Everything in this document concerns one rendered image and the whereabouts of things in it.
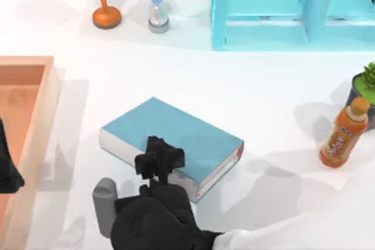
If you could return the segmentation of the light blue rack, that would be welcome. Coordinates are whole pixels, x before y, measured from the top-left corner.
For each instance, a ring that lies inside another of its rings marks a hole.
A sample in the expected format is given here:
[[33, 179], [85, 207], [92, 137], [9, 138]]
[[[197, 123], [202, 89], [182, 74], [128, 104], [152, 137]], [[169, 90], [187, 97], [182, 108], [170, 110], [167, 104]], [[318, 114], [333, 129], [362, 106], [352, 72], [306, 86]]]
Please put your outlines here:
[[214, 50], [375, 50], [375, 0], [211, 0]]

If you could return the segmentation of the shallow salmon-coloured box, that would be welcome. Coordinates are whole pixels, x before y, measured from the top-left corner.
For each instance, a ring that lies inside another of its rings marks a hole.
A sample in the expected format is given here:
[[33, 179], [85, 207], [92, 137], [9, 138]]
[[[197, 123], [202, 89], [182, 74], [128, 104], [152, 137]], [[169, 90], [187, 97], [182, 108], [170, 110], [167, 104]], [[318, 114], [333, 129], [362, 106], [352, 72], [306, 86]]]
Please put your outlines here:
[[0, 56], [0, 118], [25, 185], [0, 195], [0, 250], [24, 250], [60, 94], [52, 56]]

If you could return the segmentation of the dark pot with green plant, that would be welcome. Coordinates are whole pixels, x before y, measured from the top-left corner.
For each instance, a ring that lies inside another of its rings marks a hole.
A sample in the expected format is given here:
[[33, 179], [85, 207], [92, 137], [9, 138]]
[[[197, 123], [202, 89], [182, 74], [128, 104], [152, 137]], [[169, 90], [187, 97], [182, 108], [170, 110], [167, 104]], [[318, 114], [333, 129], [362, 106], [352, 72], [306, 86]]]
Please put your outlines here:
[[375, 61], [364, 66], [364, 71], [352, 78], [352, 86], [346, 101], [350, 105], [354, 98], [363, 97], [370, 103], [368, 110], [369, 124], [367, 130], [375, 129]]

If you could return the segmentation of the orange bottle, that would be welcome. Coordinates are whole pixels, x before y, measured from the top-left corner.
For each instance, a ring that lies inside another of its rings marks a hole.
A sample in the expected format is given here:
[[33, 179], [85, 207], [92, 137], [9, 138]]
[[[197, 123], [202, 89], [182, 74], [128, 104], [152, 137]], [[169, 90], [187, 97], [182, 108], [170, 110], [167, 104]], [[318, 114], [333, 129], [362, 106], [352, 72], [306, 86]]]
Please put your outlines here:
[[347, 162], [354, 146], [368, 127], [369, 109], [368, 100], [356, 97], [340, 111], [329, 137], [319, 150], [319, 158], [324, 165], [338, 168]]

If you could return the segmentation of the pale grey rounded box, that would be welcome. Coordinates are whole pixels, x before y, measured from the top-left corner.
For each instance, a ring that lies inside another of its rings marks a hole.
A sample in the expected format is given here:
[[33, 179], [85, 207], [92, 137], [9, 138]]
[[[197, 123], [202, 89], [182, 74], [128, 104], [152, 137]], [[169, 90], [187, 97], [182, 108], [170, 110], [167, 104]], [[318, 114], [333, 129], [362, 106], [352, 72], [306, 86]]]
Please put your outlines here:
[[116, 183], [110, 178], [102, 178], [96, 184], [92, 197], [100, 233], [109, 238], [117, 216], [114, 204], [118, 198]]

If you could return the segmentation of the blue book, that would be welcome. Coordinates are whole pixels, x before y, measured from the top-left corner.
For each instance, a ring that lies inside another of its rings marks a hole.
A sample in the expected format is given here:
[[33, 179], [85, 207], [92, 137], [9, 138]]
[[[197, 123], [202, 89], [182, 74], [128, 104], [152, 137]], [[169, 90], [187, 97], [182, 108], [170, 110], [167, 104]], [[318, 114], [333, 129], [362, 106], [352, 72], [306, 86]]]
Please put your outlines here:
[[194, 203], [240, 160], [244, 149], [240, 138], [154, 97], [104, 125], [98, 141], [103, 150], [133, 166], [150, 136], [184, 150], [185, 166], [168, 180], [182, 186]]

